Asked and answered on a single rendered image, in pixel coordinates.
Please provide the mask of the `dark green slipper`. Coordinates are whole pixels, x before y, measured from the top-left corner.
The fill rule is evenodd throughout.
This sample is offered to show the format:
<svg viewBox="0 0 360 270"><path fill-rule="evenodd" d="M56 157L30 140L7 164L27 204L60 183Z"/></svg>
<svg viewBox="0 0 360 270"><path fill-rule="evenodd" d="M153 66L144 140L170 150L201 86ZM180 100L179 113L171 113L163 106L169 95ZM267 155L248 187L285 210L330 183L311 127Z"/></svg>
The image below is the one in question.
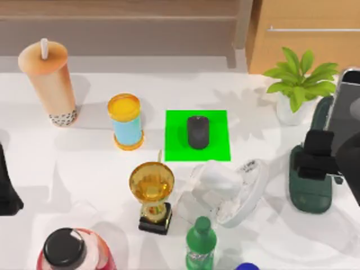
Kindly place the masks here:
<svg viewBox="0 0 360 270"><path fill-rule="evenodd" d="M327 114L333 102L333 97L324 97L317 104L313 114L311 129L323 129L327 122ZM293 168L295 155L302 150L302 145L296 145L289 157L289 195L290 200L298 210L312 214L326 212L332 203L332 178L327 175L324 180L312 180L298 176Z"/></svg>

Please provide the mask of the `green plant, white pot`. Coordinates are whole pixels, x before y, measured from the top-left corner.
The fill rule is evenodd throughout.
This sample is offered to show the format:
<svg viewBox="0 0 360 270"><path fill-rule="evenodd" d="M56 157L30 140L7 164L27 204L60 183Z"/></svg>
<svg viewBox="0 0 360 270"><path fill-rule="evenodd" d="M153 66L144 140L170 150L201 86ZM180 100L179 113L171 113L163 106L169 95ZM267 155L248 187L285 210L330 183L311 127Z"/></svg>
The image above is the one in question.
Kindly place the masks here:
<svg viewBox="0 0 360 270"><path fill-rule="evenodd" d="M334 75L338 74L338 64L324 62L311 70L313 51L306 50L301 57L287 47L282 47L285 62L266 70L263 75L278 81L267 88L267 93L278 94L276 114L285 125L299 125L310 107L319 97L332 96L336 85Z"/></svg>

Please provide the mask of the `white table fan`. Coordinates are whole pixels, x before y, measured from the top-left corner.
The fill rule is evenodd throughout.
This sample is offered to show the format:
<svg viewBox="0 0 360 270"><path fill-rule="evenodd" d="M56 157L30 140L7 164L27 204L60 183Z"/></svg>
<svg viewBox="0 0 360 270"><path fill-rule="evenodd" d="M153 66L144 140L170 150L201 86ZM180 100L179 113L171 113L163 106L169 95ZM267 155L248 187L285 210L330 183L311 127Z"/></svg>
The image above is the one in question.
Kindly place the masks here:
<svg viewBox="0 0 360 270"><path fill-rule="evenodd" d="M268 165L260 159L249 160L236 170L209 160L195 167L173 209L190 224L206 216L215 226L233 228L255 209L268 178Z"/></svg>

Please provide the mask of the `blue round cap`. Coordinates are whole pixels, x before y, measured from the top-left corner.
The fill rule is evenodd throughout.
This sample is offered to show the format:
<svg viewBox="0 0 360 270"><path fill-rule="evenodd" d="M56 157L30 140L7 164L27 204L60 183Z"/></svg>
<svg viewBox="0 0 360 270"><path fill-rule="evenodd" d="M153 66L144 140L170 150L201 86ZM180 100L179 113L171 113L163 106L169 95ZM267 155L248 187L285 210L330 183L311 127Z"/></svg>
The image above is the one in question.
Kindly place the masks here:
<svg viewBox="0 0 360 270"><path fill-rule="evenodd" d="M260 270L259 267L250 262L239 264L234 270Z"/></svg>

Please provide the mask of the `black computer mouse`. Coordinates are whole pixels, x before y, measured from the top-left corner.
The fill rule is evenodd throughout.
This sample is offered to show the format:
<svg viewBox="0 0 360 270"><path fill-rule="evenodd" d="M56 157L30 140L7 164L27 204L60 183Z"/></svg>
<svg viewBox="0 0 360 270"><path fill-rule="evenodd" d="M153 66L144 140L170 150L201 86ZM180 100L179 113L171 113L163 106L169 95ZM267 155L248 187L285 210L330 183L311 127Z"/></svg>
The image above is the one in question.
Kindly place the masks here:
<svg viewBox="0 0 360 270"><path fill-rule="evenodd" d="M187 119L188 144L197 150L206 148L210 140L209 119L195 115Z"/></svg>

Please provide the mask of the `green bottle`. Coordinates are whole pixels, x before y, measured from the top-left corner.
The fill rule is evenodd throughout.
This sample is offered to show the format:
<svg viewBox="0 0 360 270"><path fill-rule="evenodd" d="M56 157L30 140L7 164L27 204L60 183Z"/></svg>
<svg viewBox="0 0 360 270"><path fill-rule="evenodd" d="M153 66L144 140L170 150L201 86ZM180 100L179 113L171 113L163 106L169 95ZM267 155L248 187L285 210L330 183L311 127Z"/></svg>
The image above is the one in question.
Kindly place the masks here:
<svg viewBox="0 0 360 270"><path fill-rule="evenodd" d="M217 236L208 217L200 216L186 235L187 270L213 270Z"/></svg>

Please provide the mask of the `flat green square mat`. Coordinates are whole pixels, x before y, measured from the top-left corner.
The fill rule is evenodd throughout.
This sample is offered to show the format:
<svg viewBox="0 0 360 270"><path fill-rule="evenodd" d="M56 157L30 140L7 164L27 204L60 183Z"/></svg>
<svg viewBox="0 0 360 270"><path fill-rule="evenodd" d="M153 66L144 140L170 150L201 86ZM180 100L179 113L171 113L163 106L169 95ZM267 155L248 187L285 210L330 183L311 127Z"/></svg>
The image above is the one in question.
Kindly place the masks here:
<svg viewBox="0 0 360 270"><path fill-rule="evenodd" d="M209 119L209 144L202 150L188 144L187 119ZM230 135L226 110L167 110L165 118L165 161L230 161Z"/></svg>

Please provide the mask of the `gold trophy, black base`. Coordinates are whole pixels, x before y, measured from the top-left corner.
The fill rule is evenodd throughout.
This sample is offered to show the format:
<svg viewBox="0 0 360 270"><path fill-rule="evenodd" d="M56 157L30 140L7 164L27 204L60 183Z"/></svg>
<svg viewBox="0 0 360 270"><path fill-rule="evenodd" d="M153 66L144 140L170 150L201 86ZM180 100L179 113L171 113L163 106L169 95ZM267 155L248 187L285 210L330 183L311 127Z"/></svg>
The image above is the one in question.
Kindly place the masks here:
<svg viewBox="0 0 360 270"><path fill-rule="evenodd" d="M130 191L141 204L138 229L158 235L168 233L173 214L168 197L175 182L171 169L161 162L162 153L160 150L157 161L137 166L129 178Z"/></svg>

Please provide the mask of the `yellow can, blue label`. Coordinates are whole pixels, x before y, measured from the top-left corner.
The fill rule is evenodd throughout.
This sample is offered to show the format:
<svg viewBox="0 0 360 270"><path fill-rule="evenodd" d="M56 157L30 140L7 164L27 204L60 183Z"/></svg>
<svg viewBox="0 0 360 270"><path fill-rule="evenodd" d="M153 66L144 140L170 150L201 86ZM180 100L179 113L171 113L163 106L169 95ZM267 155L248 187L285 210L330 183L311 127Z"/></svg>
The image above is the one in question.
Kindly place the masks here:
<svg viewBox="0 0 360 270"><path fill-rule="evenodd" d="M116 145L125 151L139 148L144 140L139 99L130 93L117 94L109 100L107 111Z"/></svg>

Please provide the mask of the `wooden open shelves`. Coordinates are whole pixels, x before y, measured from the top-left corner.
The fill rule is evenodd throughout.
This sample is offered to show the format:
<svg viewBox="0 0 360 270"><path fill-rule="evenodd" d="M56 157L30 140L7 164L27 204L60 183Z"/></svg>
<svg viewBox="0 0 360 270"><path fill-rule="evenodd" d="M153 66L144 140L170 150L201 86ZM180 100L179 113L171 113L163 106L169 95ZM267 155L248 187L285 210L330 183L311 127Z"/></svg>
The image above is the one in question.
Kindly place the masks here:
<svg viewBox="0 0 360 270"><path fill-rule="evenodd" d="M254 0L0 0L0 56L48 38L73 56L223 56L235 67Z"/></svg>

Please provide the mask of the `red bottle, black cap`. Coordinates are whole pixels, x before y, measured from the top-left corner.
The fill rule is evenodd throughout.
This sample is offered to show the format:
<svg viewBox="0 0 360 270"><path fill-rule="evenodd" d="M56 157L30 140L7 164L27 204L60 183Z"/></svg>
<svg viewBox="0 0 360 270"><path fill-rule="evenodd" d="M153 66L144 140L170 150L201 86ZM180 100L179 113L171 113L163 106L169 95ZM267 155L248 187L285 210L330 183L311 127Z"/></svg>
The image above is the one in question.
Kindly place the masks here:
<svg viewBox="0 0 360 270"><path fill-rule="evenodd" d="M118 270L107 243L94 231L64 227L45 240L36 270Z"/></svg>

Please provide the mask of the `brown bubble tea cup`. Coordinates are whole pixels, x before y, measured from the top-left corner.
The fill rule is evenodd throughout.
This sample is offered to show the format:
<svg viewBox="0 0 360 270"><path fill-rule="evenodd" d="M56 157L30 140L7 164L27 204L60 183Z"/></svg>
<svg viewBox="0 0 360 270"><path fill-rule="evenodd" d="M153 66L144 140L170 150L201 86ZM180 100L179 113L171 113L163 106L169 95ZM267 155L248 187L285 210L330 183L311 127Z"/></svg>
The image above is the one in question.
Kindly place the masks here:
<svg viewBox="0 0 360 270"><path fill-rule="evenodd" d="M48 59L43 60L39 42L22 50L18 66L28 76L50 121L58 127L67 127L78 115L68 51L61 43L48 40Z"/></svg>

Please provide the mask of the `white straw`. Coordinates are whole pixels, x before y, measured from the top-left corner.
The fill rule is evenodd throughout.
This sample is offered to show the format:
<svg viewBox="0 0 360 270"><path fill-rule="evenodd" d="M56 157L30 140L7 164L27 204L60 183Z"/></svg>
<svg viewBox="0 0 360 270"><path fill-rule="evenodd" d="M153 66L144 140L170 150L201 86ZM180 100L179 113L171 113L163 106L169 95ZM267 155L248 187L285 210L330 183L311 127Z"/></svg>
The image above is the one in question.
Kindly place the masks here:
<svg viewBox="0 0 360 270"><path fill-rule="evenodd" d="M48 59L48 39L42 38L40 44L40 55L43 60Z"/></svg>

